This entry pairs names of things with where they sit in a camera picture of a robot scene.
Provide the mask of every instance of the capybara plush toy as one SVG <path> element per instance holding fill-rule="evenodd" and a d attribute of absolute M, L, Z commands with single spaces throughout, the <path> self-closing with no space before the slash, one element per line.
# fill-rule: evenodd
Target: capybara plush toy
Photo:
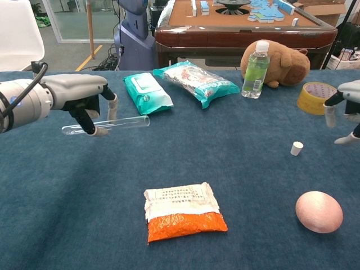
<path fill-rule="evenodd" d="M 278 42 L 265 40 L 269 43 L 268 56 L 270 64 L 265 76 L 264 84 L 276 88 L 279 84 L 283 86 L 294 86 L 300 83 L 310 71 L 310 61 L 306 56 L 307 49 L 291 49 Z M 242 77 L 245 77 L 249 57 L 255 52 L 257 41 L 250 44 L 245 50 L 240 62 Z"/>

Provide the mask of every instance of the water bottle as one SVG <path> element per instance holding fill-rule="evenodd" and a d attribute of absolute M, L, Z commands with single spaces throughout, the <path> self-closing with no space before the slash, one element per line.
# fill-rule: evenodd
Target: water bottle
<path fill-rule="evenodd" d="M 268 50 L 269 43 L 267 41 L 259 40 L 256 43 L 255 52 L 249 57 L 249 63 L 247 65 L 244 84 L 241 91 L 242 96 L 259 98 L 266 72 L 270 64 Z"/>

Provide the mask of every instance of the plastic bag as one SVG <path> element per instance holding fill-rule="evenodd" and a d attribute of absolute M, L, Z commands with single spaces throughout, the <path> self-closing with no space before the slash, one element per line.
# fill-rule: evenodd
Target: plastic bag
<path fill-rule="evenodd" d="M 144 196 L 148 243 L 199 232 L 228 231 L 213 191 L 206 182 L 146 190 Z"/>
<path fill-rule="evenodd" d="M 126 89 L 141 115 L 168 110 L 174 107 L 170 96 L 151 73 L 140 73 L 124 79 Z"/>
<path fill-rule="evenodd" d="M 154 69 L 153 75 L 183 86 L 195 96 L 205 109 L 218 97 L 240 93 L 237 85 L 210 73 L 189 61 L 179 62 L 163 69 Z"/>

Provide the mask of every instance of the pole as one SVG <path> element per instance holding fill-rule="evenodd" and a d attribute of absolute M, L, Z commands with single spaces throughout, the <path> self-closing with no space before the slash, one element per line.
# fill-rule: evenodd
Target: pole
<path fill-rule="evenodd" d="M 91 0 L 86 0 L 86 13 L 88 15 L 88 28 L 89 28 L 91 58 L 95 59 L 94 34 L 93 34 L 93 28 L 92 28 Z"/>
<path fill-rule="evenodd" d="M 325 69 L 326 66 L 327 66 L 327 63 L 329 63 L 329 60 L 330 60 L 330 58 L 331 58 L 331 55 L 332 55 L 332 53 L 334 52 L 335 46 L 337 45 L 337 43 L 338 43 L 338 41 L 339 41 L 339 39 L 340 39 L 341 32 L 343 31 L 344 25 L 347 23 L 350 15 L 351 15 L 351 12 L 353 12 L 353 8 L 354 8 L 356 2 L 357 2 L 357 0 L 352 0 L 352 2 L 351 2 L 351 4 L 350 4 L 350 7 L 349 7 L 349 9 L 348 9 L 348 12 L 346 13 L 343 22 L 339 25 L 339 28 L 338 28 L 338 30 L 337 30 L 336 38 L 335 38 L 334 42 L 332 43 L 329 52 L 327 53 L 327 56 L 326 56 L 325 61 L 324 61 L 324 64 L 322 65 L 322 69 Z"/>

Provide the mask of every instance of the wet wipes package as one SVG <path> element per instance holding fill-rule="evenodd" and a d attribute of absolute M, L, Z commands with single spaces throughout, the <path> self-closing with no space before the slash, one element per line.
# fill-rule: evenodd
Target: wet wipes package
<path fill-rule="evenodd" d="M 129 95 L 141 115 L 168 110 L 174 106 L 170 96 L 151 73 L 126 76 L 123 80 Z"/>
<path fill-rule="evenodd" d="M 188 90 L 201 102 L 203 109 L 209 107 L 215 98 L 240 93 L 239 87 L 234 83 L 189 61 L 154 69 L 153 74 Z"/>

